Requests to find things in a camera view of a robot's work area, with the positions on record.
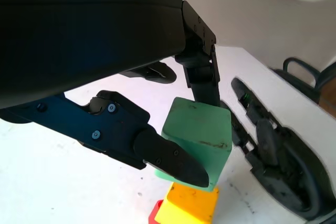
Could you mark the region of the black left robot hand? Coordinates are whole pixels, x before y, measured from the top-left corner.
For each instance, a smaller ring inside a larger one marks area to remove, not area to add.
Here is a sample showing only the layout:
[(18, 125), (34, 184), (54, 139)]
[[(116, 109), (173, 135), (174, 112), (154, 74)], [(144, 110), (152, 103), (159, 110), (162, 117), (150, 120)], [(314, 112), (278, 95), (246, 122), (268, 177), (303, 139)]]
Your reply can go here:
[(158, 135), (147, 111), (117, 92), (100, 91), (84, 106), (65, 92), (115, 74), (172, 83), (162, 60), (174, 57), (194, 99), (219, 106), (215, 44), (186, 0), (1, 0), (1, 118), (207, 187), (203, 165)]

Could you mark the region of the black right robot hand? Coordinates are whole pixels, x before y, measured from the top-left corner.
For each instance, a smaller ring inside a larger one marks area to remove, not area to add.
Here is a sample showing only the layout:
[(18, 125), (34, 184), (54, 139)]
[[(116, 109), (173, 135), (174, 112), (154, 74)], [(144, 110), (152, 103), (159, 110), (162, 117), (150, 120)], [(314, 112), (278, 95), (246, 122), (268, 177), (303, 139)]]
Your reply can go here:
[(235, 77), (231, 86), (256, 130), (253, 138), (230, 113), (233, 144), (244, 153), (253, 176), (274, 200), (308, 223), (335, 223), (335, 190), (321, 158), (243, 81)]

